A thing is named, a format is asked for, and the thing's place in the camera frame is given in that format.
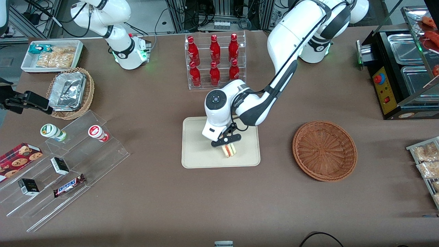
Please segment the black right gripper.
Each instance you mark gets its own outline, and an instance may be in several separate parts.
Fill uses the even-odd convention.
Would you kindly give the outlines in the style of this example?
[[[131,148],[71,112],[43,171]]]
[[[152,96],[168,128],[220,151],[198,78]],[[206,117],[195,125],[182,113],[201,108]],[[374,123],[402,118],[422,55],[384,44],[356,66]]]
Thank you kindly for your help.
[[[1,110],[9,110],[13,112],[22,112],[22,99],[20,97],[0,97]]]

